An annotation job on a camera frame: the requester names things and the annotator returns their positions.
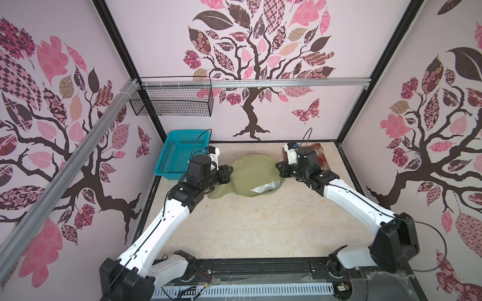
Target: teal plastic basket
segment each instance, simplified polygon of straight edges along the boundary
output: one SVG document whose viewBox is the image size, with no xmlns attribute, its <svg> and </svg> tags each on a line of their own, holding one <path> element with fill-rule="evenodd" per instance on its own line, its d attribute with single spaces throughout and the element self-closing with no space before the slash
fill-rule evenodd
<svg viewBox="0 0 482 301">
<path fill-rule="evenodd" d="M 166 142 L 162 148 L 161 156 L 157 160 L 154 174 L 168 180 L 179 180 L 187 172 L 188 161 L 191 151 L 194 154 L 202 151 L 209 145 L 211 133 L 207 131 L 202 134 L 196 143 L 196 139 L 204 130 L 176 130 L 167 135 Z"/>
</svg>

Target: checkered leaf pattern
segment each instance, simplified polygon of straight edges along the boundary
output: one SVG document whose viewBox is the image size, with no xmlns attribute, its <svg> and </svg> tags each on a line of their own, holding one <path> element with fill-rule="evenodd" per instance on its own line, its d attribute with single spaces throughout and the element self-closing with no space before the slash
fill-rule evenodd
<svg viewBox="0 0 482 301">
<path fill-rule="evenodd" d="M 42 106 L 40 90 L 25 69 L 0 50 L 0 89 L 25 100 L 35 109 Z"/>
</svg>

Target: wire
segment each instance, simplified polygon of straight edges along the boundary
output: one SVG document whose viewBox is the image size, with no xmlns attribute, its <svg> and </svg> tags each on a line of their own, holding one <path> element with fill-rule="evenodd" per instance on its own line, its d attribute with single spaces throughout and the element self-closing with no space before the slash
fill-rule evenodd
<svg viewBox="0 0 482 301">
<path fill-rule="evenodd" d="M 196 144 L 198 144 L 198 141 L 199 141 L 199 138 L 201 138 L 201 136 L 206 133 L 207 131 L 211 131 L 211 134 L 213 133 L 213 129 L 207 129 L 205 130 L 204 132 L 201 133 L 201 135 L 199 135 L 199 137 L 196 139 L 196 142 L 194 143 L 194 145 L 192 146 L 192 150 L 191 150 L 191 156 L 189 156 L 189 160 L 192 159 L 192 152 L 194 151 L 194 148 L 196 147 Z"/>
<path fill-rule="evenodd" d="M 417 223 L 420 223 L 420 224 L 422 224 L 422 225 L 429 226 L 430 228 L 432 228 L 433 230 L 435 230 L 435 231 L 440 235 L 440 237 L 442 238 L 442 241 L 443 241 L 443 246 L 445 247 L 445 252 L 444 252 L 444 254 L 443 254 L 443 259 L 442 259 L 442 261 L 440 262 L 440 264 L 437 265 L 436 267 L 434 267 L 433 269 L 429 269 L 429 270 L 414 270 L 414 269 L 412 269 L 412 271 L 414 271 L 414 272 L 422 272 L 422 273 L 432 272 L 432 271 L 435 271 L 436 269 L 440 268 L 440 267 L 445 263 L 445 261 L 447 260 L 447 242 L 445 241 L 445 238 L 443 238 L 442 233 L 440 233 L 440 231 L 437 230 L 434 226 L 432 226 L 432 225 L 430 225 L 430 224 L 428 224 L 428 223 L 426 223 L 426 222 L 419 222 L 419 221 L 414 221 L 414 220 L 407 220 L 407 219 L 402 219 L 402 218 L 399 218 L 399 217 L 396 217 L 396 216 L 388 215 L 388 214 L 386 214 L 386 213 L 384 213 L 384 212 L 381 212 L 379 209 L 373 207 L 370 203 L 368 203 L 367 201 L 365 201 L 362 197 L 360 197 L 358 194 L 354 193 L 354 192 L 351 191 L 350 189 L 346 189 L 346 188 L 343 188 L 343 187 L 341 187 L 341 186 L 337 186 L 337 185 L 333 185 L 333 184 L 329 184 L 329 185 L 350 191 L 354 196 L 356 196 L 357 198 L 359 198 L 360 200 L 362 200 L 363 202 L 365 202 L 368 206 L 370 206 L 370 207 L 372 207 L 373 209 L 377 210 L 380 214 L 386 215 L 386 216 L 388 216 L 388 217 L 391 217 L 391 218 L 394 218 L 394 219 L 400 220 L 400 221 L 417 222 Z"/>
<path fill-rule="evenodd" d="M 362 271 L 363 275 L 365 276 L 365 281 L 366 281 L 366 298 L 365 298 L 365 301 L 368 301 L 368 278 L 366 277 L 365 271 L 363 269 L 360 269 L 360 271 Z"/>
<path fill-rule="evenodd" d="M 303 139 L 301 140 L 300 146 L 303 144 L 303 141 L 305 140 L 306 134 L 308 134 L 308 132 L 309 132 L 309 135 L 305 145 L 305 146 L 308 146 L 308 140 L 311 137 L 311 132 L 313 132 L 313 128 L 309 128 L 308 131 L 306 131 L 305 135 L 303 136 Z"/>
</svg>

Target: black frame edge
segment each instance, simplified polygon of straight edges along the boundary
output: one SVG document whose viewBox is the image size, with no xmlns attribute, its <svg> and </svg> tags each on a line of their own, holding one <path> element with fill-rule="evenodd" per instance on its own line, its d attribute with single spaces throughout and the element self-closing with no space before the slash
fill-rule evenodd
<svg viewBox="0 0 482 301">
<path fill-rule="evenodd" d="M 383 71 L 387 67 L 390 59 L 392 58 L 393 54 L 395 53 L 396 49 L 398 48 L 398 45 L 400 44 L 401 40 L 403 39 L 405 33 L 407 30 L 410 28 L 410 25 L 412 24 L 412 21 L 415 19 L 415 16 L 417 15 L 420 7 L 422 6 L 424 0 L 412 0 L 408 4 L 407 9 L 405 10 L 405 13 L 403 14 L 400 22 L 398 23 L 397 28 L 395 29 L 395 32 L 393 33 L 392 37 L 390 38 L 390 41 L 388 42 L 387 47 L 383 51 L 382 56 L 380 57 L 380 60 L 375 66 L 375 69 L 371 75 L 372 81 L 370 82 L 370 85 L 368 86 L 368 89 L 363 90 L 361 93 L 360 97 L 358 98 L 355 106 L 353 107 L 352 111 L 350 112 L 349 117 L 347 118 L 347 121 L 343 125 L 343 128 L 341 129 L 341 132 L 337 138 L 338 143 L 343 143 L 344 139 L 347 137 L 348 132 L 350 131 L 351 127 L 355 123 L 356 118 L 358 117 L 358 114 L 361 112 L 363 109 L 363 106 L 365 105 L 366 101 L 368 100 L 368 97 L 370 97 L 370 94 L 372 93 L 376 83 L 380 79 Z"/>
<path fill-rule="evenodd" d="M 126 68 L 127 73 L 131 78 L 136 79 L 137 82 L 141 84 L 142 80 L 139 77 L 139 73 L 137 72 L 137 69 L 134 66 L 134 62 L 131 56 L 129 55 L 129 52 L 127 51 L 125 43 L 122 40 L 121 34 L 117 29 L 117 26 L 114 22 L 114 19 L 112 18 L 109 8 L 107 7 L 107 3 L 105 2 L 105 0 L 92 0 L 92 3 L 97 9 L 97 13 L 99 14 L 102 22 L 104 23 L 104 26 L 106 27 L 106 30 L 109 33 L 110 39 L 114 43 L 114 46 L 120 56 L 120 59 L 124 63 L 124 67 Z M 167 137 L 166 132 L 164 131 L 164 128 L 161 125 L 161 121 L 154 113 L 154 108 L 152 107 L 152 104 L 149 100 L 149 96 L 147 95 L 146 91 L 144 91 L 142 87 L 139 90 L 139 94 L 141 98 L 146 99 L 145 101 L 146 110 L 149 113 L 149 116 L 152 120 L 152 123 L 154 124 L 154 127 L 157 130 L 157 133 L 159 134 L 159 137 L 164 143 Z"/>
</svg>

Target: black wire mesh basket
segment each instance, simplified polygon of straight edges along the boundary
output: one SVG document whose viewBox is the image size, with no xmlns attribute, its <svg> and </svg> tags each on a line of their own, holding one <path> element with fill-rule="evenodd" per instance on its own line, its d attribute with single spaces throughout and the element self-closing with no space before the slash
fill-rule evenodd
<svg viewBox="0 0 482 301">
<path fill-rule="evenodd" d="M 136 115 L 149 115 L 153 110 L 158 116 L 211 116 L 214 97 L 209 77 L 189 76 L 194 81 L 169 80 L 183 77 L 162 78 L 167 81 L 143 85 L 131 97 Z"/>
</svg>

